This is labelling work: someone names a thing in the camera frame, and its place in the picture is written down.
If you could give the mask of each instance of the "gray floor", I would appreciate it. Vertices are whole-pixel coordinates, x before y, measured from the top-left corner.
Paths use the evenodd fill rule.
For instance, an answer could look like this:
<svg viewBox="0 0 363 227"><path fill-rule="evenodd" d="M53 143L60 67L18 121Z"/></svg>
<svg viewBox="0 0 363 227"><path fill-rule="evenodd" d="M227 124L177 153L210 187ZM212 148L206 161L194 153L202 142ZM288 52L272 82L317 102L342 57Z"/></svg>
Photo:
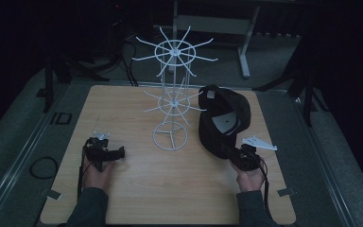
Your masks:
<svg viewBox="0 0 363 227"><path fill-rule="evenodd" d="M151 54L152 48L136 45L136 57ZM252 77L243 79L235 48L216 45L198 48L199 55L218 58L216 62L194 61L192 70L198 76L192 85L215 83L235 90L250 89L282 75L299 38L255 36L247 58ZM125 59L133 48L125 46ZM159 82L155 61L135 61L134 76L140 85ZM43 72L26 85L0 121L0 226L43 226L38 216L43 208L43 191L53 179L38 180L29 168L41 157L58 162L77 123L78 115L90 87L94 84L129 85L123 66L102 74L109 82L75 77L71 84L55 84L55 103L49 113L42 113L43 98L35 97L43 87ZM289 82L271 91L258 93L272 142L288 187L297 194L291 197L297 215L296 224L309 226L363 226L363 176L334 118L314 102L312 128L303 122L297 100L288 97ZM72 114L69 125L51 121L54 113ZM51 175L52 163L43 162L36 171Z"/></svg>

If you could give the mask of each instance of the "hand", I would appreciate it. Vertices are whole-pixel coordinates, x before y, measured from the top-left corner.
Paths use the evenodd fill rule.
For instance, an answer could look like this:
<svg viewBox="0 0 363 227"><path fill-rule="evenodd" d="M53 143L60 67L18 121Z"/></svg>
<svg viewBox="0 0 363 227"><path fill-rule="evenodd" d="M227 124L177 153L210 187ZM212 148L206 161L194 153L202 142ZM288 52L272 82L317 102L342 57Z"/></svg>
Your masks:
<svg viewBox="0 0 363 227"><path fill-rule="evenodd" d="M107 192L113 166L114 161L108 162L103 172L100 172L85 156L82 181L83 188L97 187Z"/></svg>
<svg viewBox="0 0 363 227"><path fill-rule="evenodd" d="M260 168L252 171L243 171L230 162L234 170L237 172L237 183L240 186L241 192L261 190L265 176ZM261 167L264 168L264 162L261 162Z"/></svg>

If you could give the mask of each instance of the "hat rack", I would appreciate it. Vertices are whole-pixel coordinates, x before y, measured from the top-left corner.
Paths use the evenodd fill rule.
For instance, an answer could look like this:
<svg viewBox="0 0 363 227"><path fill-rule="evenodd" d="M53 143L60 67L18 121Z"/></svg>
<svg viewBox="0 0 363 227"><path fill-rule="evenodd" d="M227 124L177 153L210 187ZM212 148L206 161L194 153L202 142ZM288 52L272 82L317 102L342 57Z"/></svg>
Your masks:
<svg viewBox="0 0 363 227"><path fill-rule="evenodd" d="M132 59L135 61L143 61L155 58L161 65L161 70L156 77L161 78L162 94L160 96L155 96L145 91L148 96L153 96L158 99L157 107L145 110L145 112L160 110L165 114L164 121L153 130L152 138L155 145L159 148L164 150L177 150L182 148L187 142L188 133L185 126L176 121L176 117L181 117L185 124L190 126L187 119L184 117L184 114L187 113L189 109L203 111L190 105L190 98L199 95L189 95L190 76L197 76L191 71L191 63L195 59L204 61L217 61L217 59L208 59L197 56L196 47L208 44L213 39L201 44L191 45L185 40L190 31L190 27L188 27L181 40L169 40L161 28L160 31L165 40L159 44L152 44L136 37L139 42L152 45L155 49L152 56ZM172 67L174 69L171 70L172 72L169 70L173 75L171 83L166 83L165 69L167 67ZM177 83L178 67L185 69L185 75L180 84Z"/></svg>

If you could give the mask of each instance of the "dark background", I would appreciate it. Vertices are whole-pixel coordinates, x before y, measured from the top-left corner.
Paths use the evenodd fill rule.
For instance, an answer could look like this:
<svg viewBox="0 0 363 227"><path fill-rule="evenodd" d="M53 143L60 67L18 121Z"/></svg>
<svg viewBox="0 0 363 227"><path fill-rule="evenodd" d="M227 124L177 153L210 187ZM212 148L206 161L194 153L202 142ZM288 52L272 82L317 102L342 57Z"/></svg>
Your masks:
<svg viewBox="0 0 363 227"><path fill-rule="evenodd" d="M203 13L202 1L189 2L181 10ZM315 72L315 84L363 171L363 1L262 5L254 32L302 36L289 70L310 67ZM204 12L245 16L233 4L220 6L215 1ZM94 54L102 54L104 47L97 44L108 39L108 26L129 23L149 38L152 25L172 24L172 10L172 1L166 0L93 5L84 0L0 0L0 118L26 82L43 69L48 54L61 52L77 61L93 61Z"/></svg>

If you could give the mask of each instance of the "forearm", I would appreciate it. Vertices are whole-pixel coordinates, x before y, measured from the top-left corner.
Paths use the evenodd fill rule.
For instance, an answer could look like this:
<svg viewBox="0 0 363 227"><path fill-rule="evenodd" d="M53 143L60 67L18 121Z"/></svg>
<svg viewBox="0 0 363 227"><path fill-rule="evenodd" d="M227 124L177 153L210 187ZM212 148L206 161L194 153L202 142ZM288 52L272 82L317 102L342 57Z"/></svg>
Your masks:
<svg viewBox="0 0 363 227"><path fill-rule="evenodd" d="M89 187L82 191L78 204L67 220L66 226L105 226L108 195L102 189Z"/></svg>
<svg viewBox="0 0 363 227"><path fill-rule="evenodd" d="M265 227L279 226L271 219L265 208L261 191L249 191L237 194L240 226Z"/></svg>

